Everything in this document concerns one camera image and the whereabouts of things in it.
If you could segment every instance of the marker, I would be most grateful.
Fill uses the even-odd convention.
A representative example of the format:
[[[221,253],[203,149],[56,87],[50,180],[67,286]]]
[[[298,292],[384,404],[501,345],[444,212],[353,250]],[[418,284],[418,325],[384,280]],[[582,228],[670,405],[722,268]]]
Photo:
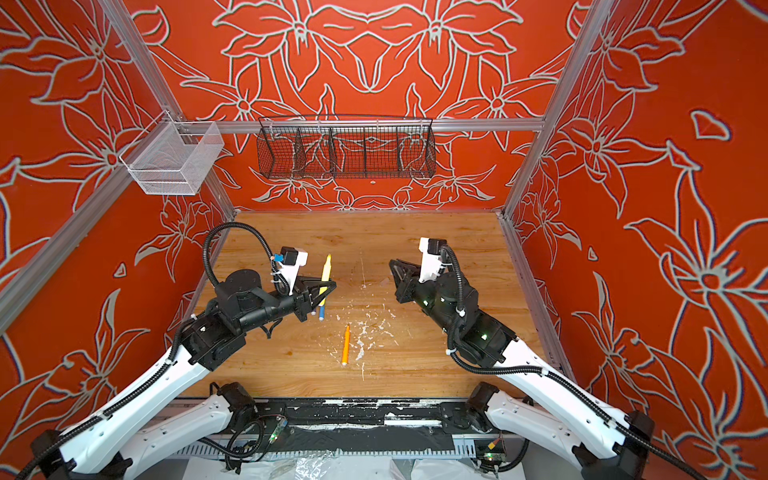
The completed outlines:
[[[349,325],[346,326],[346,332],[344,332],[344,351],[341,354],[341,365],[346,366],[349,361]]]
[[[327,282],[331,278],[331,254],[328,254],[328,257],[326,258],[326,264],[323,265],[323,276],[320,277],[320,279],[323,282]],[[327,286],[321,286],[320,287],[320,294],[322,295],[323,292],[328,290]],[[326,318],[326,299],[323,299],[322,302],[320,302],[320,321],[322,322],[323,319]]]

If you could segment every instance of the floral wall pattern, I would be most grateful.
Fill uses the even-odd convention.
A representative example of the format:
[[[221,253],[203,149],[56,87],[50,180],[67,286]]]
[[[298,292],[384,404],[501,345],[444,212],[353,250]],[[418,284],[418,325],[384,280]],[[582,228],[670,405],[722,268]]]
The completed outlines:
[[[160,113],[95,0],[0,5],[0,290]]]
[[[160,108],[95,0],[3,2],[0,85],[2,289]],[[201,236],[221,221],[207,187],[151,197],[132,184],[88,232],[2,335],[0,476],[166,349],[203,272]]]
[[[589,1],[127,0],[190,120],[377,114],[542,116]],[[270,181],[256,140],[227,138],[216,172],[243,210],[500,207],[530,132],[438,136],[438,176]]]
[[[202,240],[222,221],[205,186],[162,197],[132,184],[102,217],[2,335],[0,476],[28,462],[37,435],[83,419],[170,346],[203,274]]]
[[[579,383],[708,478],[768,472],[766,40],[759,2],[616,2],[513,214]]]

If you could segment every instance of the wire mesh basket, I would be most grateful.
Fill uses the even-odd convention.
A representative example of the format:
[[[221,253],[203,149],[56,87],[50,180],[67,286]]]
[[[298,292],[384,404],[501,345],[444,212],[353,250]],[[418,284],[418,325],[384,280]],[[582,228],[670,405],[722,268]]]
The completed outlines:
[[[281,122],[260,118],[259,172],[266,178],[430,178],[435,136],[428,118]]]
[[[159,123],[149,141],[141,155],[121,161],[150,195],[195,195],[224,147],[216,122],[197,144],[184,143],[173,122]]]

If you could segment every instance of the black wire basket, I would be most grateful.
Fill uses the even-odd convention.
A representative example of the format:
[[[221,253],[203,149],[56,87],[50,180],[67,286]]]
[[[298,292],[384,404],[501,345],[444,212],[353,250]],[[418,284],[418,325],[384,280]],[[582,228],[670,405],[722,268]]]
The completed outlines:
[[[280,178],[430,178],[435,135],[428,118],[323,116],[259,119],[259,173]]]

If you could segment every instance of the orange marker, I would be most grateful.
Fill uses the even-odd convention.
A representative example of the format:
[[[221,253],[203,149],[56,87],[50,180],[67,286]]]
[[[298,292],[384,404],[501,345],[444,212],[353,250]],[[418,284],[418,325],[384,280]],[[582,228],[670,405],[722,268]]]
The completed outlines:
[[[341,364],[346,366],[349,361],[349,325],[346,326],[346,332],[344,332],[344,352],[341,354]]]

